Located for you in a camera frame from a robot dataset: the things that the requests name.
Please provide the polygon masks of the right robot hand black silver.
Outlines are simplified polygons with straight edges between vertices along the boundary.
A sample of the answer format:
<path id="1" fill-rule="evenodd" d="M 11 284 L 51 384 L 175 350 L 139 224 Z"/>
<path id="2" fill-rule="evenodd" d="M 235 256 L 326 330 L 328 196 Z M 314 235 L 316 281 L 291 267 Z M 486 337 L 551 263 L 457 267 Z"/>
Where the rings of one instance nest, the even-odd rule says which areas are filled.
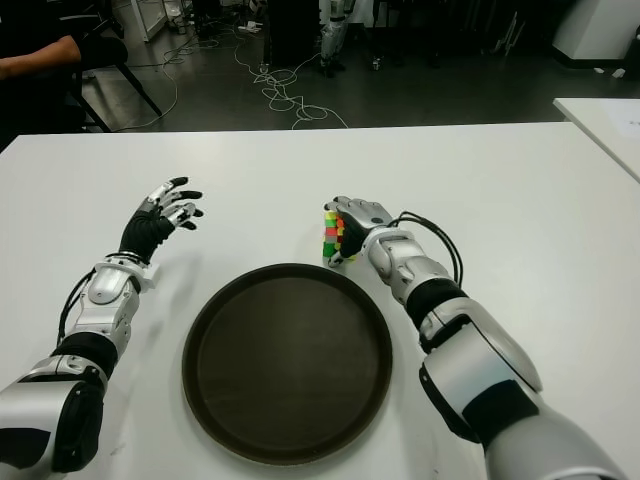
<path id="1" fill-rule="evenodd" d="M 386 227 L 392 221 L 391 215 L 381 204 L 346 196 L 335 197 L 324 205 L 324 210 L 335 212 L 344 222 L 341 247 L 329 258 L 330 268 L 336 268 L 358 254 L 374 229 Z"/>

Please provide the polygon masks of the left robot hand black silver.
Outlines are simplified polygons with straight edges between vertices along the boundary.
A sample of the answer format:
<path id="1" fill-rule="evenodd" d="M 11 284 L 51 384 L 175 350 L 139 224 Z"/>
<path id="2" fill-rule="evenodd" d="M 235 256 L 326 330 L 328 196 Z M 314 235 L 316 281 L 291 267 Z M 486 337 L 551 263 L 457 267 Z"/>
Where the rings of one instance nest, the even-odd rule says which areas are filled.
<path id="1" fill-rule="evenodd" d="M 119 253 L 149 264 L 156 249 L 176 229 L 197 228 L 192 219 L 202 217 L 204 212 L 195 201 L 201 199 L 203 193 L 185 190 L 188 181 L 187 177 L 170 179 L 143 199 L 124 228 Z"/>

